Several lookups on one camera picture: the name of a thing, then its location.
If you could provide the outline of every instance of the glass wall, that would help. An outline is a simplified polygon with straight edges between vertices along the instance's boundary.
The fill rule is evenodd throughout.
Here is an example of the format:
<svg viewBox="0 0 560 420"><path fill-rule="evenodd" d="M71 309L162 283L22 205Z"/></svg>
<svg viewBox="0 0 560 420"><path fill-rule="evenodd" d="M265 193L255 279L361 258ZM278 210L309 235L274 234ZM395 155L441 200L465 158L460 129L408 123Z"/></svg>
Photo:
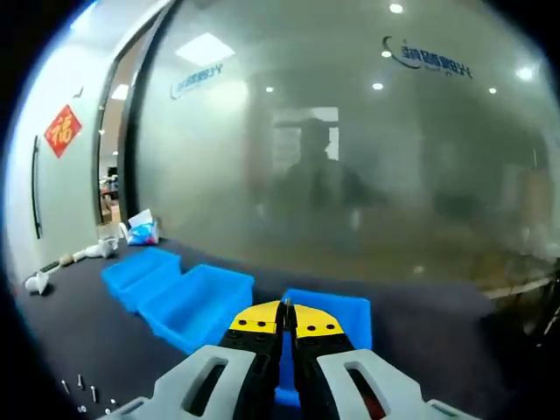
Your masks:
<svg viewBox="0 0 560 420"><path fill-rule="evenodd" d="M164 236L369 282L491 290L548 269L546 60L482 2L389 5L178 7L135 94L137 201Z"/></svg>

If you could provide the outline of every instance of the blue plastic bin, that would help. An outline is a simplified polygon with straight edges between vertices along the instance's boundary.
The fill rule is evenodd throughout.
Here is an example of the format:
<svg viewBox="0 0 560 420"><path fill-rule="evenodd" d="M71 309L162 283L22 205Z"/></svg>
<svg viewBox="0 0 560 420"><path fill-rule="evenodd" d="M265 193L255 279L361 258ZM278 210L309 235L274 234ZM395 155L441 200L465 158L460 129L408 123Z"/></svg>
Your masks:
<svg viewBox="0 0 560 420"><path fill-rule="evenodd" d="M180 256L157 248L147 248L107 267L101 278L114 297L123 301L123 294L134 283L146 278L151 272L169 264L180 264Z"/></svg>
<svg viewBox="0 0 560 420"><path fill-rule="evenodd" d="M253 304L254 282L252 276L198 265L139 312L154 334L192 354L218 344L237 313Z"/></svg>
<svg viewBox="0 0 560 420"><path fill-rule="evenodd" d="M333 315L356 349L373 349L374 339L369 300L362 297L338 296L298 289L288 289L282 300L285 301L286 298L290 299L292 305L309 306ZM284 332L283 335L280 384L276 388L276 402L299 407L299 396L294 387L291 338L288 332Z"/></svg>
<svg viewBox="0 0 560 420"><path fill-rule="evenodd" d="M153 299L176 282L184 281L181 276L180 260L167 262L121 292L121 302L129 312L137 312L140 305Z"/></svg>

